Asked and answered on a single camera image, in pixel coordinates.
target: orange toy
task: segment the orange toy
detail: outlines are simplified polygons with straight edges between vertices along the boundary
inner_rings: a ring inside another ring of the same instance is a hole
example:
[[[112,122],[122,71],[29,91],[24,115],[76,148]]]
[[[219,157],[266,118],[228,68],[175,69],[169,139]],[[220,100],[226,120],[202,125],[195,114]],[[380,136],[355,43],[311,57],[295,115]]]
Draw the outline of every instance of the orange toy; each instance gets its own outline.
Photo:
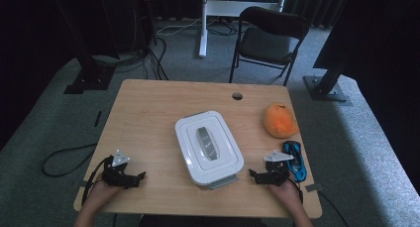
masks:
[[[276,138],[288,138],[299,131],[293,113],[279,102],[265,109],[262,121],[268,132]]]

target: gray floor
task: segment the gray floor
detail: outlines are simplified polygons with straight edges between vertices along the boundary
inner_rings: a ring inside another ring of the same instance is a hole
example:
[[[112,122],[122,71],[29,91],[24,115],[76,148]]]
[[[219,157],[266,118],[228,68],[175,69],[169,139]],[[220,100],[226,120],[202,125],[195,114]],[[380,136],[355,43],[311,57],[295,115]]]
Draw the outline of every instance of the gray floor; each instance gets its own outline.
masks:
[[[419,195],[357,84],[344,76],[339,79],[352,106],[313,101],[309,95],[302,77],[324,74],[325,70],[313,69],[312,65],[328,33],[322,29],[309,32],[287,84],[315,181],[325,186],[323,193],[350,226],[420,226]],[[167,76],[171,80],[227,82],[235,37],[209,35],[207,57],[199,58],[199,35],[198,31],[183,30],[160,36],[167,44],[161,62]],[[152,50],[159,57],[162,42],[158,41]],[[147,57],[144,63],[120,66],[108,90],[85,91],[81,95],[63,94],[80,70],[77,60],[55,75],[0,153],[0,226],[71,226],[76,216],[72,203],[87,163],[58,178],[44,176],[41,163],[53,151],[96,143],[121,82],[126,78],[155,79],[154,65],[152,57]],[[281,79],[275,79],[275,71],[253,67],[241,66],[234,82],[282,84]],[[104,115],[95,127],[99,111]],[[58,156],[48,164],[48,169],[55,173],[69,170],[92,149]],[[323,215],[313,220],[314,224],[344,226],[332,206],[320,199]],[[112,217],[100,214],[97,226],[111,226]],[[139,219],[140,215],[121,214],[116,226],[137,226]],[[263,222],[268,226],[291,226],[288,219]]]

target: white plastic container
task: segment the white plastic container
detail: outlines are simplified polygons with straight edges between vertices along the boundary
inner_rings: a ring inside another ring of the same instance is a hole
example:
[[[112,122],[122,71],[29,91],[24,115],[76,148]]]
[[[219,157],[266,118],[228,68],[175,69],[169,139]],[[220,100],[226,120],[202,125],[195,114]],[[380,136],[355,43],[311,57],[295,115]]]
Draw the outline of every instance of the white plastic container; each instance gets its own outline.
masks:
[[[175,125],[176,136],[191,179],[215,189],[238,178],[244,158],[223,117],[207,111],[182,118]]]

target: chair leg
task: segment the chair leg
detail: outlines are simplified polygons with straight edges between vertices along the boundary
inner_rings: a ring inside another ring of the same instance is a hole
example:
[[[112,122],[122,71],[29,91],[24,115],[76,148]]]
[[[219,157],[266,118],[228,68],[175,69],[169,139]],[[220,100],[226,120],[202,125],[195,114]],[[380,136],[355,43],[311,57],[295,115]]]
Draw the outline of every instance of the chair leg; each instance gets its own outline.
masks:
[[[290,66],[290,63],[288,63],[286,66],[283,67],[281,70],[281,73],[278,75],[278,77],[282,77],[284,75],[284,72],[287,71],[287,68]]]
[[[232,67],[231,67],[231,75],[229,77],[229,83],[232,83],[232,79],[234,77],[234,69],[239,65],[239,54],[238,54],[238,46],[235,47],[234,58],[232,59]]]
[[[229,83],[232,83],[232,78],[234,77],[235,61],[236,61],[236,53],[234,54],[234,59],[232,61],[231,75],[229,76]]]
[[[287,71],[286,78],[284,79],[284,82],[283,82],[283,86],[286,86],[286,84],[287,84],[287,80],[288,80],[288,78],[291,74],[291,70],[293,69],[293,65],[294,65],[294,59],[290,62],[290,66],[289,66],[289,69]]]

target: chair seat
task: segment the chair seat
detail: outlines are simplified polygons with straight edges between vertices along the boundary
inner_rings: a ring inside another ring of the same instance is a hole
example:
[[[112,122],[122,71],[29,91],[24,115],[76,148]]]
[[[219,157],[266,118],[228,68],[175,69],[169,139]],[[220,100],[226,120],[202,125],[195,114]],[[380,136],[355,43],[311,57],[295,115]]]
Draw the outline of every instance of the chair seat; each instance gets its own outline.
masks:
[[[240,54],[247,58],[286,64],[291,60],[290,38],[272,35],[259,28],[248,28]]]

